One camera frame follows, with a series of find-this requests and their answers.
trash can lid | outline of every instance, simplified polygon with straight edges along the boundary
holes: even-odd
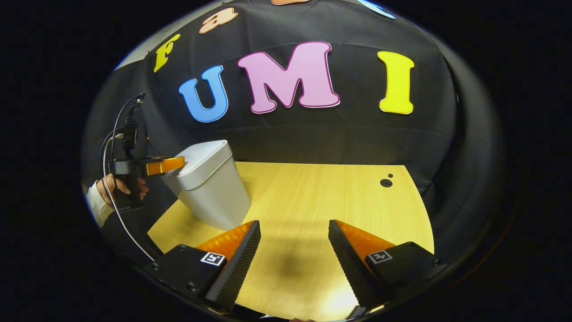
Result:
[[[185,157],[185,166],[177,180],[184,190],[203,184],[228,158],[232,151],[226,140],[203,142],[184,149],[177,156]]]

wooden table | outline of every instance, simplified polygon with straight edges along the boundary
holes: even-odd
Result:
[[[259,220],[262,235],[236,300],[242,306],[284,319],[345,319],[358,301],[328,240],[330,219],[434,252],[425,206],[404,166],[236,166],[252,200],[244,222]],[[381,186],[382,179],[393,185]],[[222,232],[176,201],[148,234],[167,252],[178,244],[198,246]]]

letter m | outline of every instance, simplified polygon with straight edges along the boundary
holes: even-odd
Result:
[[[241,58],[237,64],[247,71],[254,98],[252,112],[268,113],[276,109],[276,102],[268,97],[266,87],[289,108],[299,82],[302,82],[300,105],[319,108],[340,104],[340,96],[333,92],[328,70],[327,54],[331,49],[330,44],[321,41],[298,44],[286,69],[263,52]]]

hand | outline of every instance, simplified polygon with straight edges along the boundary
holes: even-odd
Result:
[[[115,190],[115,182],[113,180],[113,174],[108,174],[105,177],[105,179],[106,179],[107,184],[108,184],[109,194],[113,197],[113,191]],[[127,188],[127,185],[125,184],[125,182],[123,182],[119,179],[115,179],[115,181],[117,181],[117,188],[119,189],[119,191],[121,191],[124,194],[130,194],[131,193],[129,188]],[[140,196],[141,200],[143,200],[143,196],[145,196],[147,191],[149,191],[149,188],[147,188],[144,185],[145,181],[141,178],[137,178],[137,183],[139,184],[139,196]],[[105,192],[103,178],[97,182],[97,191],[100,193],[101,197],[105,200],[105,202],[109,206],[111,206],[112,205],[111,200],[109,200],[109,197],[108,197],[107,193]]]

yellow letter i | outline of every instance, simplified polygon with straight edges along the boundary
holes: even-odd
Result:
[[[409,114],[413,112],[413,104],[409,101],[410,70],[415,66],[412,60],[392,52],[379,52],[387,68],[386,97],[379,102],[383,112]]]

